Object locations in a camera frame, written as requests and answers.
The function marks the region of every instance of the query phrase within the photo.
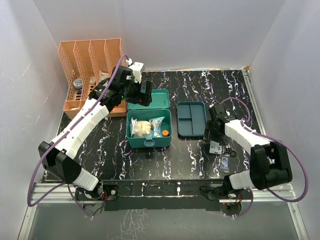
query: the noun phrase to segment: clear plastic packet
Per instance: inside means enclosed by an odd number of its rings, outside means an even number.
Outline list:
[[[131,118],[130,133],[132,138],[148,138],[154,133],[154,126],[149,121],[139,121]]]
[[[219,161],[219,168],[225,173],[229,173],[229,157],[222,157]]]
[[[152,124],[152,126],[153,126],[153,134],[152,134],[152,137],[154,137],[154,138],[162,137],[161,124],[162,124],[162,121],[163,121],[164,119],[165,119],[164,116],[149,119],[149,122],[150,122],[150,123]]]

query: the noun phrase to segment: black marble tabletop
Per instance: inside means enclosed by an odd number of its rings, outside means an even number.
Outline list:
[[[201,101],[210,118],[208,108],[228,97],[239,98],[247,104],[252,115],[248,125],[259,130],[241,70],[144,72],[143,80],[147,79],[152,81],[154,89],[169,91],[173,127],[171,145],[131,148],[126,139],[126,117],[109,117],[96,126],[75,157],[87,171],[102,180],[218,180],[249,168],[250,156],[233,140],[229,144],[237,156],[227,157],[227,170],[221,165],[224,155],[209,153],[209,145],[202,145],[199,138],[178,135],[178,102]],[[237,101],[227,101],[225,108],[232,115],[247,117],[245,108]],[[60,131],[69,122],[70,119],[63,114]],[[43,181],[57,179],[45,174]]]

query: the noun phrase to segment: cable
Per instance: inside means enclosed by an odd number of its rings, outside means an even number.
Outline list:
[[[243,101],[241,101],[239,98],[236,98],[236,97],[228,97],[228,98],[226,98],[225,100],[223,100],[222,102],[220,102],[220,104],[223,104],[225,101],[227,101],[227,100],[236,100],[236,101],[238,101],[239,103],[241,103],[244,107],[245,107],[245,110],[246,110],[246,112],[248,113],[248,118],[247,118],[247,120],[245,120],[247,123],[249,123],[250,122],[250,120],[251,120],[251,114],[250,114],[250,111],[249,111],[249,108],[248,108],[248,106],[243,102]]]
[[[244,211],[244,212],[241,212],[239,215],[236,215],[236,217],[241,217],[243,215],[245,215],[247,212],[249,212],[249,210],[251,209],[252,207],[252,204],[254,203],[254,193],[252,192],[251,189],[248,189],[250,194],[251,194],[251,201],[250,201],[250,204],[248,206],[248,208]]]
[[[249,122],[250,119],[251,119],[251,114],[250,114],[250,111],[249,111],[249,108],[247,107],[247,105],[241,101],[240,99],[236,98],[236,97],[228,97],[226,99],[224,99],[221,104],[223,104],[225,101],[227,100],[237,100],[239,103],[241,103],[242,105],[245,106],[245,109],[247,111],[247,114],[248,114],[248,119],[246,120],[246,122]],[[252,133],[253,135],[256,135],[256,136],[259,136],[259,137],[262,137],[262,138],[265,138],[265,139],[268,139],[272,142],[276,142],[282,146],[284,146],[293,156],[294,158],[297,160],[297,162],[299,163],[301,169],[302,169],[302,172],[303,172],[303,176],[304,176],[304,189],[303,189],[303,192],[301,194],[301,196],[299,196],[298,198],[296,199],[286,199],[282,196],[279,196],[278,194],[276,194],[274,191],[272,191],[270,188],[267,188],[267,190],[273,194],[275,197],[277,197],[278,199],[282,200],[282,201],[285,201],[285,202],[288,202],[288,203],[295,203],[295,202],[299,202],[301,201],[306,195],[307,195],[307,192],[308,192],[308,189],[309,189],[309,177],[308,177],[308,173],[307,173],[307,169],[304,165],[304,163],[302,162],[302,160],[298,157],[298,155],[294,152],[294,150],[289,147],[287,144],[285,144],[284,142],[282,142],[281,140],[279,139],[276,139],[274,137],[271,137],[271,136],[267,136],[267,135],[264,135],[264,134],[261,134],[261,133],[257,133],[255,131],[253,131],[251,128],[249,128],[248,126],[246,126],[244,124],[244,121],[241,121],[241,126],[247,130],[248,132]]]
[[[123,55],[120,57],[117,65],[115,66],[115,69],[114,69],[114,71],[113,71],[113,74],[112,74],[111,78],[109,79],[109,81],[108,81],[105,89],[102,91],[100,97],[99,97],[99,98],[97,99],[97,101],[93,104],[93,106],[84,114],[85,116],[87,116],[87,115],[94,109],[94,107],[97,106],[97,104],[100,102],[100,100],[103,98],[103,96],[107,93],[107,91],[108,91],[108,89],[109,89],[109,86],[110,86],[111,82],[114,80],[114,78],[115,78],[115,76],[116,76],[116,73],[117,73],[117,70],[118,70],[118,68],[119,68],[119,66],[120,66],[120,64],[121,64],[121,62],[122,62],[122,60],[123,60],[124,58],[129,59],[129,57],[128,57],[126,54],[123,54]],[[83,118],[84,118],[84,117],[81,116],[81,117],[70,127],[70,130],[74,129],[75,126],[76,126],[78,123],[80,123]],[[34,206],[37,205],[39,202],[41,202],[41,201],[42,201],[49,193],[51,193],[53,190],[55,190],[55,189],[57,189],[58,187],[61,187],[62,185],[65,184],[64,182],[58,184],[57,186],[55,186],[55,187],[53,187],[52,189],[50,189],[49,191],[47,191],[47,192],[46,192],[42,197],[40,197],[36,202],[31,203],[32,189],[33,189],[33,187],[34,187],[35,178],[36,178],[36,175],[37,175],[37,172],[38,172],[38,170],[39,170],[40,165],[42,164],[42,162],[44,161],[44,159],[46,158],[46,156],[48,155],[48,153],[49,153],[58,143],[60,143],[60,141],[61,141],[62,139],[64,139],[69,133],[70,133],[70,132],[67,131],[62,137],[60,137],[56,142],[54,142],[54,143],[47,149],[47,151],[44,152],[44,154],[43,154],[42,157],[40,158],[39,162],[38,162],[37,165],[35,166],[35,169],[34,169],[34,171],[33,171],[33,173],[32,173],[32,177],[31,177],[31,180],[30,180],[30,183],[29,183],[27,200],[26,200],[29,207],[34,207]]]
[[[103,209],[104,207],[99,207],[97,210],[95,210],[95,212],[92,214],[92,216],[94,216],[100,209]]]
[[[238,194],[238,196],[236,197],[235,202],[232,203],[232,204],[235,205],[235,204],[239,204],[239,203],[241,203],[241,202],[242,202],[242,192],[240,192],[240,193]]]
[[[72,191],[71,191],[71,189],[70,189],[69,184],[68,184],[68,190],[69,190],[69,193],[70,193],[72,199],[73,199],[73,200],[75,201],[75,203],[79,206],[79,208],[81,208],[81,210],[82,210],[87,216],[89,216],[90,218],[93,218],[93,215],[91,215],[89,212],[87,212],[87,211],[81,206],[81,204],[77,201],[76,197],[72,194]]]

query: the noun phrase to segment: box handle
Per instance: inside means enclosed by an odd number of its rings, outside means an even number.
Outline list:
[[[152,138],[151,139],[146,139],[146,140],[144,140],[144,145],[146,147],[152,147],[153,145],[155,145],[155,141],[152,140]]]

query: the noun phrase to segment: box lid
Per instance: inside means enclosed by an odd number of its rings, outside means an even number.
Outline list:
[[[151,110],[151,109],[168,109],[170,108],[169,91],[167,89],[153,89],[151,91],[152,102],[149,106],[128,103],[129,110]]]

